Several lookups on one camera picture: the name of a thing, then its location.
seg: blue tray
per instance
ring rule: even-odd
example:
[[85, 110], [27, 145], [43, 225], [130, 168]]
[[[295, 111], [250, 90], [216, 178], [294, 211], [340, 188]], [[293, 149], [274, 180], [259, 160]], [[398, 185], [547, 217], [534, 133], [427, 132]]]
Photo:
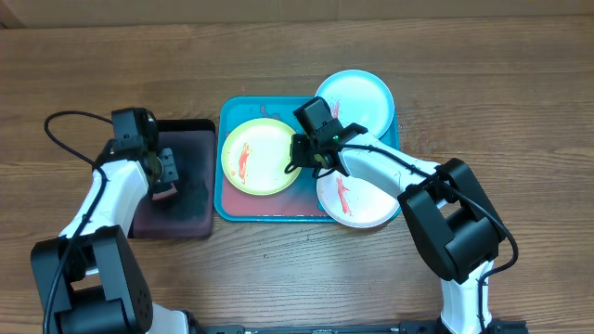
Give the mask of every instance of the blue tray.
[[[334, 223], [317, 200], [316, 180], [312, 169], [303, 168], [297, 179], [283, 191], [270, 196], [243, 193], [226, 179], [221, 165], [221, 150], [226, 137], [240, 124], [259, 118], [273, 118], [290, 126], [296, 133], [303, 130], [293, 112], [312, 96], [238, 96], [221, 109], [217, 143], [214, 207], [221, 217], [233, 222], [299, 222]], [[399, 149], [396, 117], [381, 141]]]

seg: table surface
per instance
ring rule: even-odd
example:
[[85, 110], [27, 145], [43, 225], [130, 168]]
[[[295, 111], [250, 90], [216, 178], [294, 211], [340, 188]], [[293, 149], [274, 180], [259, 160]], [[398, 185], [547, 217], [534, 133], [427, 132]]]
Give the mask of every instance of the table surface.
[[[38, 333], [29, 254], [54, 238], [89, 186], [44, 118], [143, 106], [210, 118], [241, 95], [312, 95], [344, 69], [379, 75], [401, 148], [466, 161], [520, 245], [491, 281], [497, 317], [534, 332], [594, 326], [594, 18], [403, 19], [0, 31], [0, 331]], [[55, 133], [95, 157], [111, 129]], [[381, 228], [238, 224], [213, 236], [131, 240], [156, 303], [206, 325], [378, 324], [434, 319], [439, 280], [403, 218]], [[500, 245], [497, 263], [510, 257]]]

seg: cable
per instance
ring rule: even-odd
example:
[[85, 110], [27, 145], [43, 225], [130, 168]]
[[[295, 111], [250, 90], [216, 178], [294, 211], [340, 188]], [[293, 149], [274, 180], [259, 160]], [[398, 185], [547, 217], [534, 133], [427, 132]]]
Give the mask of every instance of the cable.
[[393, 153], [391, 153], [385, 149], [376, 148], [372, 145], [366, 146], [366, 145], [348, 145], [348, 144], [346, 144], [346, 145], [338, 145], [337, 147], [338, 148], [356, 148], [356, 149], [364, 149], [364, 150], [378, 152], [378, 153], [383, 154], [386, 157], [398, 162], [399, 164], [403, 165], [405, 168], [407, 168], [408, 170], [410, 170], [413, 173], [416, 173], [423, 177], [438, 181], [438, 184], [440, 186], [442, 186], [443, 188], [445, 188], [445, 190], [449, 191], [451, 194], [456, 196], [460, 201], [465, 202], [467, 205], [470, 205], [474, 209], [480, 211], [482, 214], [484, 214], [484, 216], [492, 224], [494, 224], [497, 228], [499, 228], [503, 232], [503, 234], [510, 241], [510, 244], [511, 244], [511, 249], [512, 249], [511, 259], [507, 263], [505, 263], [495, 269], [491, 269], [488, 272], [482, 274], [478, 279], [478, 286], [479, 286], [479, 291], [478, 291], [479, 292], [479, 314], [478, 314], [478, 317], [479, 317], [479, 323], [481, 324], [481, 332], [486, 333], [486, 327], [484, 325], [484, 317], [483, 317], [483, 285], [484, 285], [484, 282], [491, 275], [494, 275], [494, 274], [500, 273], [504, 270], [510, 269], [518, 261], [518, 257], [520, 255], [519, 250], [518, 250], [518, 244], [516, 243], [516, 240], [513, 237], [513, 235], [511, 234], [511, 232], [509, 231], [509, 229], [506, 226], [504, 226], [503, 223], [501, 223], [497, 218], [495, 218], [485, 208], [483, 208], [482, 206], [480, 206], [478, 203], [476, 203], [472, 199], [469, 199], [468, 197], [466, 197], [465, 195], [460, 193], [457, 189], [455, 189], [451, 185], [440, 180], [435, 175], [425, 173], [424, 171], [420, 170], [419, 168], [415, 167], [414, 165], [412, 165], [406, 161], [403, 161], [402, 159], [400, 159], [399, 157], [395, 156]]
[[91, 117], [91, 118], [95, 118], [95, 119], [101, 120], [103, 122], [111, 123], [110, 120], [108, 120], [108, 119], [106, 119], [104, 117], [101, 117], [101, 116], [98, 116], [98, 115], [95, 115], [95, 114], [92, 114], [92, 113], [88, 113], [88, 112], [84, 112], [84, 111], [76, 111], [76, 110], [66, 110], [66, 111], [56, 112], [54, 114], [49, 115], [45, 119], [44, 129], [45, 129], [45, 133], [47, 134], [47, 136], [49, 136], [49, 138], [54, 143], [58, 144], [58, 146], [60, 146], [61, 148], [66, 149], [67, 151], [69, 151], [74, 156], [80, 158], [81, 160], [87, 162], [93, 168], [95, 168], [99, 172], [99, 174], [101, 174], [101, 187], [99, 188], [99, 191], [97, 192], [97, 195], [95, 196], [95, 198], [93, 199], [93, 202], [89, 206], [89, 209], [87, 210], [86, 214], [83, 215], [83, 219], [82, 219], [81, 223], [78, 225], [78, 227], [74, 231], [74, 234], [72, 234], [72, 238], [69, 241], [68, 245], [66, 246], [66, 249], [62, 253], [62, 256], [61, 256], [61, 258], [59, 260], [58, 268], [56, 269], [56, 273], [54, 274], [54, 280], [52, 281], [52, 285], [51, 285], [51, 288], [50, 288], [50, 291], [49, 291], [49, 295], [47, 297], [47, 302], [45, 303], [44, 325], [43, 325], [44, 334], [49, 334], [49, 332], [50, 332], [49, 331], [49, 325], [51, 323], [52, 309], [54, 307], [54, 300], [56, 299], [56, 292], [58, 291], [59, 278], [60, 278], [60, 276], [62, 274], [62, 271], [64, 270], [64, 266], [66, 265], [66, 262], [69, 260], [69, 257], [70, 257], [70, 254], [72, 252], [72, 249], [76, 245], [76, 243], [77, 243], [80, 235], [83, 233], [84, 227], [86, 226], [86, 224], [91, 219], [91, 216], [93, 215], [93, 211], [95, 210], [95, 208], [97, 207], [99, 201], [101, 200], [101, 196], [103, 195], [103, 192], [105, 191], [105, 188], [106, 188], [107, 183], [108, 183], [108, 177], [105, 175], [105, 172], [103, 172], [103, 170], [101, 169], [101, 167], [96, 167], [95, 166], [95, 163], [92, 160], [90, 160], [89, 158], [87, 158], [83, 154], [75, 151], [74, 149], [69, 148], [66, 144], [64, 144], [61, 141], [59, 141], [51, 133], [51, 131], [49, 131], [49, 123], [51, 122], [51, 120], [55, 119], [58, 116], [63, 116], [63, 115], [83, 115], [83, 116], [87, 116], [87, 117]]

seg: black cable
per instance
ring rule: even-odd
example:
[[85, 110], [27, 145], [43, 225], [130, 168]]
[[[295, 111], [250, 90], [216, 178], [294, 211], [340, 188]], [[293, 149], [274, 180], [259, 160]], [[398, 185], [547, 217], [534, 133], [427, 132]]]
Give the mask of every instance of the black cable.
[[497, 218], [495, 218], [489, 211], [487, 211], [485, 208], [480, 206], [478, 203], [476, 203], [472, 199], [469, 199], [468, 197], [466, 197], [465, 195], [460, 193], [457, 189], [455, 189], [451, 185], [440, 180], [439, 178], [435, 177], [434, 175], [425, 173], [424, 171], [415, 167], [415, 165], [410, 164], [406, 161], [403, 161], [402, 159], [400, 159], [399, 157], [395, 156], [393, 153], [391, 153], [385, 149], [376, 148], [372, 145], [366, 146], [366, 145], [348, 145], [348, 144], [347, 145], [338, 145], [338, 148], [356, 148], [356, 149], [364, 149], [364, 150], [369, 150], [369, 151], [373, 151], [373, 152], [378, 152], [378, 153], [383, 154], [386, 157], [400, 163], [401, 165], [403, 165], [405, 168], [407, 168], [408, 170], [410, 170], [413, 173], [416, 173], [416, 174], [421, 175], [426, 178], [431, 178], [433, 180], [437, 180], [438, 184], [440, 186], [442, 186], [443, 188], [445, 188], [445, 190], [449, 191], [451, 194], [456, 196], [460, 201], [465, 202], [467, 205], [470, 205], [474, 209], [480, 211], [482, 214], [484, 214], [484, 216], [492, 224], [497, 226], [497, 228], [499, 228], [503, 232], [503, 234], [510, 241], [510, 244], [511, 244], [511, 249], [512, 249], [511, 259], [507, 263], [505, 263], [495, 269], [491, 269], [488, 272], [482, 274], [478, 279], [478, 286], [479, 286], [479, 291], [478, 291], [479, 292], [479, 314], [478, 314], [478, 317], [479, 317], [479, 323], [481, 324], [481, 332], [486, 333], [486, 328], [484, 325], [484, 317], [483, 317], [483, 285], [484, 285], [484, 282], [491, 275], [494, 275], [494, 274], [500, 273], [504, 270], [510, 269], [518, 261], [518, 257], [519, 257], [518, 244], [516, 243], [515, 238], [513, 237], [511, 232], [508, 230], [508, 228], [506, 226], [504, 226], [503, 223], [501, 223]]
[[66, 249], [62, 253], [62, 256], [61, 256], [61, 258], [59, 260], [58, 268], [56, 269], [56, 273], [54, 274], [54, 280], [52, 281], [52, 285], [51, 285], [51, 288], [50, 288], [50, 291], [49, 291], [49, 295], [47, 297], [47, 302], [45, 303], [44, 325], [43, 325], [43, 332], [44, 332], [44, 334], [49, 334], [49, 325], [51, 323], [52, 309], [54, 307], [54, 300], [56, 299], [56, 292], [58, 291], [59, 278], [61, 276], [62, 271], [64, 270], [64, 265], [66, 265], [66, 262], [69, 260], [69, 257], [70, 257], [70, 254], [72, 252], [72, 249], [76, 245], [76, 243], [77, 243], [80, 235], [83, 233], [84, 227], [86, 226], [86, 224], [91, 219], [91, 216], [93, 215], [93, 211], [95, 210], [95, 208], [97, 207], [99, 201], [101, 200], [101, 196], [103, 195], [103, 192], [105, 191], [105, 188], [106, 188], [107, 183], [108, 183], [108, 177], [105, 175], [105, 172], [103, 172], [103, 170], [100, 167], [96, 167], [95, 166], [95, 163], [92, 160], [90, 160], [89, 158], [87, 158], [83, 154], [75, 151], [74, 149], [69, 148], [66, 144], [64, 144], [61, 141], [59, 141], [51, 133], [51, 131], [49, 131], [49, 123], [50, 123], [50, 121], [53, 120], [53, 119], [55, 119], [56, 117], [62, 116], [62, 115], [83, 115], [83, 116], [87, 116], [87, 117], [95, 118], [95, 119], [98, 119], [98, 120], [101, 120], [101, 121], [104, 121], [104, 122], [111, 123], [110, 120], [108, 120], [108, 119], [106, 119], [104, 117], [101, 117], [101, 116], [98, 116], [98, 115], [95, 115], [95, 114], [92, 114], [92, 113], [88, 113], [88, 112], [84, 112], [84, 111], [76, 111], [76, 110], [66, 110], [66, 111], [56, 112], [54, 114], [49, 115], [45, 119], [44, 129], [45, 129], [45, 133], [47, 134], [47, 136], [49, 136], [49, 138], [54, 143], [58, 144], [58, 146], [60, 146], [61, 148], [66, 149], [71, 154], [73, 154], [74, 156], [76, 156], [76, 157], [80, 158], [81, 160], [87, 162], [94, 169], [96, 169], [99, 172], [99, 174], [101, 174], [101, 187], [99, 188], [99, 191], [97, 192], [97, 195], [93, 199], [93, 202], [91, 202], [91, 205], [89, 206], [89, 209], [87, 210], [86, 214], [83, 215], [83, 220], [81, 221], [81, 223], [78, 225], [78, 227], [74, 231], [74, 234], [72, 234], [72, 237], [71, 237], [68, 245], [66, 246]]

